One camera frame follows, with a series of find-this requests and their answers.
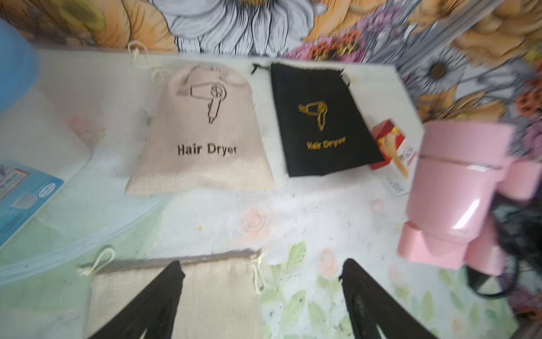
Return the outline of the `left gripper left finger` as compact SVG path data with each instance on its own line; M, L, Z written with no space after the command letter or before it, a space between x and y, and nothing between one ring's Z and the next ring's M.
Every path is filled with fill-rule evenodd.
M185 274L172 261L92 338L171 338Z

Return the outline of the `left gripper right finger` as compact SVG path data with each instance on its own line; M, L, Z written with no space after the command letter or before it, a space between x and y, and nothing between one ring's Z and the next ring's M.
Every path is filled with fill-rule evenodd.
M435 338L354 259L340 280L355 338Z

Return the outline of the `pink hair dryer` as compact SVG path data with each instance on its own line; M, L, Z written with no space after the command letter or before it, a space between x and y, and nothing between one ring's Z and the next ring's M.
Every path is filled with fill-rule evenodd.
M426 124L398 253L457 270L479 293L527 263L541 271L541 164L511 156L515 127L479 121Z

